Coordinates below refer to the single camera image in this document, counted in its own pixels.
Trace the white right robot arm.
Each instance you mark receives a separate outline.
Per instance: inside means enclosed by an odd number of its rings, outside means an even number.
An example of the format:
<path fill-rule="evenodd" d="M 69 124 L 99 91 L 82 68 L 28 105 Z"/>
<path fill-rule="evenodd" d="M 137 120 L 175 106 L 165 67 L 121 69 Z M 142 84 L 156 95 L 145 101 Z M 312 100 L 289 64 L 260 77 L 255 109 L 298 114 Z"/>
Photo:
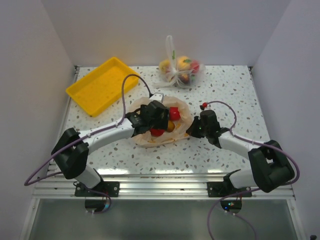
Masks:
<path fill-rule="evenodd" d="M 294 169 L 277 141 L 254 143 L 247 138 L 240 139 L 229 128 L 220 126 L 213 110 L 204 110 L 195 116 L 186 133 L 194 138 L 206 138 L 217 148 L 231 151 L 250 163 L 250 169 L 237 169 L 225 175 L 222 181 L 208 182 L 209 197 L 236 194 L 250 197 L 252 187 L 269 193 L 295 177 Z"/>

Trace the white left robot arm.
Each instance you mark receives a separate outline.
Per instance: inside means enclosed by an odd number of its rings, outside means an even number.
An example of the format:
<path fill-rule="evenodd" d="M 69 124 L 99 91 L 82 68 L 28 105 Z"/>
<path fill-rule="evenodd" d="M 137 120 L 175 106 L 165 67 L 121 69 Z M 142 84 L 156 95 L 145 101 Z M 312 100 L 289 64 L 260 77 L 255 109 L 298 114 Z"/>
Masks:
<path fill-rule="evenodd" d="M 117 197 L 119 183 L 108 183 L 97 170 L 87 163 L 90 154 L 113 142 L 141 135 L 150 129 L 166 130 L 169 109 L 157 100 L 142 104 L 122 118 L 90 130 L 64 131 L 51 152 L 51 156 L 67 180 L 75 180 L 77 197 Z"/>

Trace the small red fruit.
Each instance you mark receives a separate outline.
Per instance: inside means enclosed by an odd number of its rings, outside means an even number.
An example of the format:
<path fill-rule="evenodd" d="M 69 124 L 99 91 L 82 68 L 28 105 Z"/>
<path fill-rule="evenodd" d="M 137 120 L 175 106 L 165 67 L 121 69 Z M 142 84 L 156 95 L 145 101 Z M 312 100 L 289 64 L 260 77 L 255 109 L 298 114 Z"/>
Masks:
<path fill-rule="evenodd" d="M 154 128 L 151 128 L 149 131 L 153 137 L 160 137 L 165 132 L 164 129 L 154 129 Z"/>

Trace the orange banana print plastic bag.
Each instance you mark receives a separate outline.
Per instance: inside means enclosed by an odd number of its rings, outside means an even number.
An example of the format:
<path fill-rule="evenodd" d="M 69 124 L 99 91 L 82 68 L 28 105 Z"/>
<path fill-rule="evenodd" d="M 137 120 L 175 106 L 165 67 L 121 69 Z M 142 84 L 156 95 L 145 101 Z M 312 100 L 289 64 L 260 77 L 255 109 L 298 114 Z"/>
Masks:
<path fill-rule="evenodd" d="M 173 96 L 164 96 L 162 104 L 165 107 L 178 108 L 180 119 L 172 121 L 175 125 L 174 130 L 172 132 L 165 131 L 161 136 L 152 136 L 151 132 L 147 131 L 132 138 L 135 144 L 151 148 L 173 143 L 189 136 L 186 131 L 191 126 L 193 118 L 187 103 Z"/>

